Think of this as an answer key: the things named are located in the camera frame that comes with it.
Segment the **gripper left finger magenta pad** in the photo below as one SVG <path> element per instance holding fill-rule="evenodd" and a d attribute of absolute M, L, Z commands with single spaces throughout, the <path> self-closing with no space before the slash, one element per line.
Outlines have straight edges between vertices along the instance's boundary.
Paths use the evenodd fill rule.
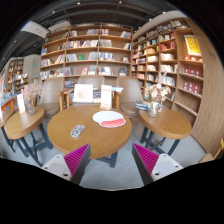
<path fill-rule="evenodd" d="M 90 145 L 86 144 L 65 156 L 56 155 L 42 169 L 65 180 L 80 184 L 84 171 L 90 162 Z"/>

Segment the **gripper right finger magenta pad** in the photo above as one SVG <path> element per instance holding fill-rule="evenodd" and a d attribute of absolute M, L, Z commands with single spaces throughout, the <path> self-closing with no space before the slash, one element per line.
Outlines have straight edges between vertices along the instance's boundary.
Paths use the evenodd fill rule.
<path fill-rule="evenodd" d="M 145 185 L 182 169 L 168 154 L 156 154 L 138 144 L 132 145 L 132 154 Z"/>

